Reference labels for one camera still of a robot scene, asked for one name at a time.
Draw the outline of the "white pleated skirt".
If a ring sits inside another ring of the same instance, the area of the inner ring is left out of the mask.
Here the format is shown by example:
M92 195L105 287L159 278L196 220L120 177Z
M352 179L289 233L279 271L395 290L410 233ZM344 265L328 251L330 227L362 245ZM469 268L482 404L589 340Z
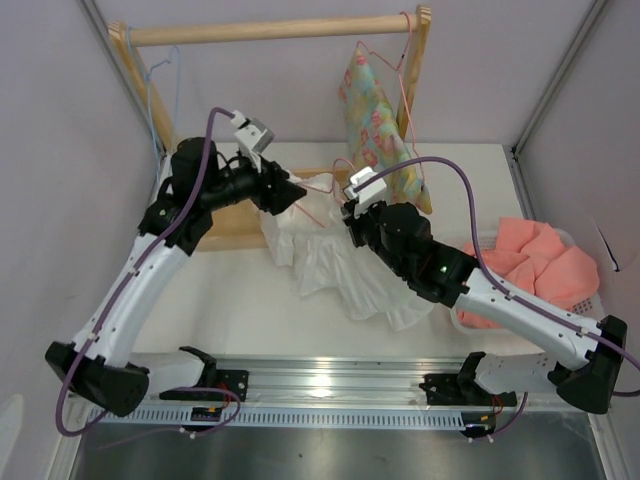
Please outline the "white pleated skirt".
M354 246L341 211L336 227L319 228L294 204L277 216L262 213L260 225L274 263L293 269L299 296L332 290L350 319L382 315L396 331L427 319L435 305L410 290L370 249Z

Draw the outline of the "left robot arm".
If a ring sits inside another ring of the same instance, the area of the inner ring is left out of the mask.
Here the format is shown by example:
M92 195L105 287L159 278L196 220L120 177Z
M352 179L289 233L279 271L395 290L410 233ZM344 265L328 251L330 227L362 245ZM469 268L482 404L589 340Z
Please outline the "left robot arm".
M242 153L226 161L202 137L180 142L109 296L71 342L49 346L47 363L68 390L119 417L149 395L209 398L217 387L214 357L194 347L135 354L138 334L169 280L211 229L213 212L249 200L278 215L305 194L273 161L255 166Z

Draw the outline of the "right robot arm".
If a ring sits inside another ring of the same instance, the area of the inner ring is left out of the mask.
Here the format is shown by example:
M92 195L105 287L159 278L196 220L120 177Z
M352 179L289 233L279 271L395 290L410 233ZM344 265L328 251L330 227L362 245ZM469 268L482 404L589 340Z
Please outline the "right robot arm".
M342 213L354 245L368 247L419 297L488 318L540 348L538 355L470 354L456 380L464 401L553 391L582 411L608 411L623 363L623 320L574 314L484 272L478 258L434 240L429 221L409 203L363 208L350 200Z

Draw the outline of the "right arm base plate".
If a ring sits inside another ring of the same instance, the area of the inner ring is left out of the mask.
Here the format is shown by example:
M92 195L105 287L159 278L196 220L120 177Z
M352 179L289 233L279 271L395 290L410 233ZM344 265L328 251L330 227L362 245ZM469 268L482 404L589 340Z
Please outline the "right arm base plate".
M462 373L430 373L423 377L419 388L433 406L506 406L517 405L515 392L491 394Z

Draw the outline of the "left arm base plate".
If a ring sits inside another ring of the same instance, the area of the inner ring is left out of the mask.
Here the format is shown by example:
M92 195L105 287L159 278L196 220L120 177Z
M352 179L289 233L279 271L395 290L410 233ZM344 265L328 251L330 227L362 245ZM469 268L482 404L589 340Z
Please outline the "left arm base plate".
M246 400L250 373L247 370L222 369L203 375L194 387L181 387L159 394L162 400L233 402L233 393L241 402Z

